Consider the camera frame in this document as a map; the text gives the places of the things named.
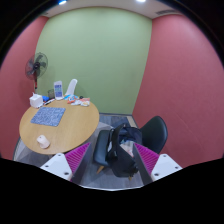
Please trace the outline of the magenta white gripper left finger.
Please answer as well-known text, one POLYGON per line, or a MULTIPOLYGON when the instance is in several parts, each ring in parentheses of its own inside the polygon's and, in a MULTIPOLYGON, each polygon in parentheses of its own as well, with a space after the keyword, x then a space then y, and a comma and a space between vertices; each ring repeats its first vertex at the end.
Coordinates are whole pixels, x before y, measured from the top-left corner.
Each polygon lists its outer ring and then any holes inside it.
POLYGON ((90 149, 91 143, 86 143, 68 153, 57 153, 43 164, 41 169, 70 181, 90 149))

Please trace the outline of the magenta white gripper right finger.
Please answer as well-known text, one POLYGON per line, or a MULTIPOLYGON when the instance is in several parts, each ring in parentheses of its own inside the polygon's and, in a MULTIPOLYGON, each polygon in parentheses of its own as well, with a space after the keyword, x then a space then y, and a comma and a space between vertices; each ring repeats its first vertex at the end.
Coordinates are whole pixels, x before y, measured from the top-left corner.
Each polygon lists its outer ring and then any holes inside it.
POLYGON ((144 185, 164 178, 182 169, 168 154, 157 154, 135 143, 133 154, 144 185))

